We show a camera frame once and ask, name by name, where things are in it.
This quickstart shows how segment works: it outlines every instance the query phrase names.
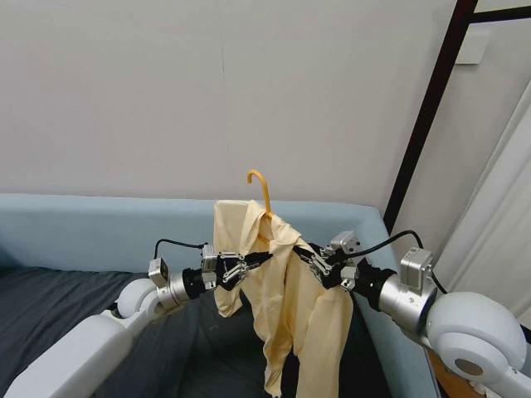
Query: dark gray blanket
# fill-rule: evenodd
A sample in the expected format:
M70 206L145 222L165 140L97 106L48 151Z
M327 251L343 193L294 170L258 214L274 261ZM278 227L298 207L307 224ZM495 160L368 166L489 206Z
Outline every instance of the dark gray blanket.
M0 269L0 396L49 346L89 315L101 313L130 281L145 274ZM149 325L95 397L262 397L266 360L244 308L218 315L212 292ZM295 396L298 362L290 356L283 395ZM378 357L356 312L340 374L340 396L390 396Z

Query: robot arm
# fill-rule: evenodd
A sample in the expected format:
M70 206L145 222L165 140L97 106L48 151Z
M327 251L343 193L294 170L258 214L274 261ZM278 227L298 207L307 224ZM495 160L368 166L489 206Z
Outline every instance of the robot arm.
M135 338L152 321L176 312L200 294L234 286L269 253L216 253L202 248L201 269L171 274L159 258L149 279L136 279L103 313L84 319L13 381L7 398L88 397L127 357Z
M355 234L342 232L315 253L295 249L325 288L340 285L361 294L371 308L389 315L412 341L432 349L455 374L488 386L506 398L531 396L522 374L527 344L518 320L481 294L455 292L436 300L431 252L412 248L400 263L400 276L348 258Z

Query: white curtain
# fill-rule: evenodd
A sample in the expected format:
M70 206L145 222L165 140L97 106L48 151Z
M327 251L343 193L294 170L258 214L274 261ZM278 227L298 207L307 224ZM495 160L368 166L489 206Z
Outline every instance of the white curtain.
M531 328L531 85L524 92L436 274L449 290L502 303Z

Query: silver metal joint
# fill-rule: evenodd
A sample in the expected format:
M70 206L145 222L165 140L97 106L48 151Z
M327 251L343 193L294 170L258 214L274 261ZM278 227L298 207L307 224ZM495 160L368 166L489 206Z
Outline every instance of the silver metal joint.
M378 307L401 328L419 333L426 324L437 288L431 281L431 252L412 248L403 257L400 277L390 276L382 287Z
M184 288L183 273L170 275L162 258L149 262L148 276L157 286L158 299L164 308L176 309L190 299Z

